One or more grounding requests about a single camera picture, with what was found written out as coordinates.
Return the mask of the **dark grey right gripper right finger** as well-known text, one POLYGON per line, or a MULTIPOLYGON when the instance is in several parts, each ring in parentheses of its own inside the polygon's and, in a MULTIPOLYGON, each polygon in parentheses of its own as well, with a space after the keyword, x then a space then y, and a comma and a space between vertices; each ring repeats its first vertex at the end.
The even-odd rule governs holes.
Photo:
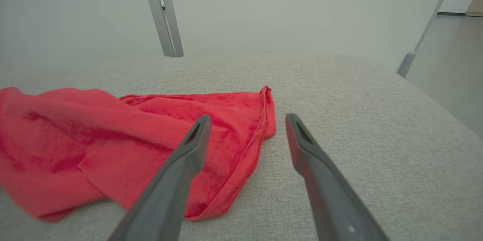
POLYGON ((303 177, 320 241, 386 241, 387 235, 300 117, 285 116, 295 170, 303 177))

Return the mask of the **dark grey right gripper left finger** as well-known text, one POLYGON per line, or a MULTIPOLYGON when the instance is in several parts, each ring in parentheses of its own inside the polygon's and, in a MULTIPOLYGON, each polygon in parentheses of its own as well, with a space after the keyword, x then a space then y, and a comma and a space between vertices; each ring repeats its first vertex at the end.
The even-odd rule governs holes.
POLYGON ((192 179, 204 166, 212 122, 200 116, 164 162, 110 241, 176 241, 186 210, 192 179))

